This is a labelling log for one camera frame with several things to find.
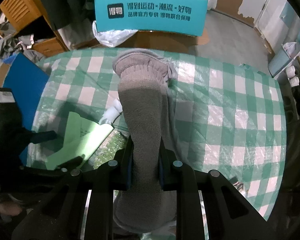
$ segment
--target white mug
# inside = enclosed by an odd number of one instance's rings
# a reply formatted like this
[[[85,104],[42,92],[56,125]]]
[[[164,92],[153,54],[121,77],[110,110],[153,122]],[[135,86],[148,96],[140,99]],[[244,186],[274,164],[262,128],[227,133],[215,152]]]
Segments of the white mug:
[[[294,66],[290,66],[286,68],[286,74],[288,78],[293,78],[296,75],[296,69]]]
[[[291,87],[298,86],[300,83],[300,80],[298,77],[293,77],[289,80]]]

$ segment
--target white label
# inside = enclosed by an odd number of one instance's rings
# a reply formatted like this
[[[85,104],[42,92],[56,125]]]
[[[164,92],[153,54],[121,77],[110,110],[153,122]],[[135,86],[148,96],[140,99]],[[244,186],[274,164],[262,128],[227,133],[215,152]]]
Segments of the white label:
[[[0,91],[0,103],[15,103],[12,93]]]

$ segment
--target wooden louvered door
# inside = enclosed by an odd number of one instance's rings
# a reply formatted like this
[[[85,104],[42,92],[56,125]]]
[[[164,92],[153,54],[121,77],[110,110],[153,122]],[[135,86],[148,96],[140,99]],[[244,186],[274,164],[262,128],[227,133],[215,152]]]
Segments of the wooden louvered door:
[[[42,15],[33,0],[3,0],[0,9],[17,32]]]

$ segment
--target black logo square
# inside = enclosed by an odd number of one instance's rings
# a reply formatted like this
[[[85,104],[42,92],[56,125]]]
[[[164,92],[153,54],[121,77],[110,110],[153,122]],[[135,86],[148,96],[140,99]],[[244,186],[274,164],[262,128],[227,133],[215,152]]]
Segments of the black logo square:
[[[124,17],[123,3],[108,4],[107,9],[109,19]]]

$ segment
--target cardboard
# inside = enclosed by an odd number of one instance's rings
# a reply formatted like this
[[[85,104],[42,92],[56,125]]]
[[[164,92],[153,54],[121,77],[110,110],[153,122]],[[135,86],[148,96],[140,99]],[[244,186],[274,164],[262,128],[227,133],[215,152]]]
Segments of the cardboard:
[[[208,0],[95,0],[98,32],[158,30],[201,36]]]
[[[2,87],[3,83],[4,83],[4,79],[6,78],[8,72],[10,69],[10,65],[2,63],[1,67],[0,67],[0,88]]]
[[[158,49],[169,52],[189,53],[189,47],[204,45],[210,41],[206,29],[200,37],[187,36],[179,33],[139,31],[124,43],[120,48]]]

